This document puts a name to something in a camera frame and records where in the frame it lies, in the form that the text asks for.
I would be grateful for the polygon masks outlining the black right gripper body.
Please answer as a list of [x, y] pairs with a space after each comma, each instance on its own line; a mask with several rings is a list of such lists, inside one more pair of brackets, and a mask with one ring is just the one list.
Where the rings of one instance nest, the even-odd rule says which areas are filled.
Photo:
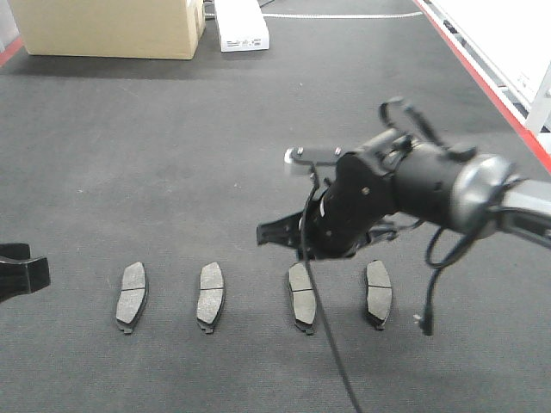
[[257, 243], [277, 243], [311, 259], [353, 256], [385, 216], [406, 213], [452, 226], [452, 187], [473, 159], [467, 144], [435, 145], [390, 128], [335, 162], [336, 175], [301, 212], [257, 228]]

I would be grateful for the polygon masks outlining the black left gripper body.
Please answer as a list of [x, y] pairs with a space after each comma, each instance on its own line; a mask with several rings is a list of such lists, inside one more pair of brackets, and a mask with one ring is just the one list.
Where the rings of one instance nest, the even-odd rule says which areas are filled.
[[1, 302], [35, 293], [51, 284], [45, 256], [31, 257], [27, 243], [1, 244]]

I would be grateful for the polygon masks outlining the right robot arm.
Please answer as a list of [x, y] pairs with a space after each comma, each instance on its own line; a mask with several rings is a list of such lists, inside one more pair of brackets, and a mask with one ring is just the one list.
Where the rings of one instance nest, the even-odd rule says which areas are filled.
[[291, 174], [313, 175], [317, 188], [302, 211], [260, 224], [259, 244], [311, 259], [348, 258], [396, 237], [395, 213], [468, 238], [502, 231], [550, 244], [549, 184], [524, 179], [512, 162], [472, 146], [388, 129], [351, 151], [290, 148], [284, 162]]

